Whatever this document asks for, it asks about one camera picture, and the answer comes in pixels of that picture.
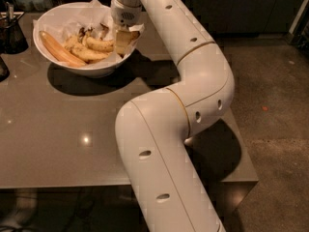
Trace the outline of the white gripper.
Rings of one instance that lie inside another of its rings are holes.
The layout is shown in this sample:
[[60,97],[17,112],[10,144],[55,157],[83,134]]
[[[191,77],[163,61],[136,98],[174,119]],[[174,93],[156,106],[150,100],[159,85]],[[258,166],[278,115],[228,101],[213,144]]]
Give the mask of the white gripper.
[[[142,4],[140,0],[111,0],[110,8],[115,24],[131,27],[139,20]],[[130,43],[138,37],[138,31],[117,30],[115,32],[114,50],[119,55],[125,56]]]

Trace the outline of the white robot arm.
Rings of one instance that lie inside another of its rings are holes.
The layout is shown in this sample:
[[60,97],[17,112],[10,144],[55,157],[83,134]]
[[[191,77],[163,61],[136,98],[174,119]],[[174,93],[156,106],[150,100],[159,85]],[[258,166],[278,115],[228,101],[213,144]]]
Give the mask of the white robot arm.
[[235,81],[219,46],[182,0],[112,0],[118,25],[145,10],[180,81],[128,101],[115,133],[150,232],[225,232],[184,147],[230,107]]

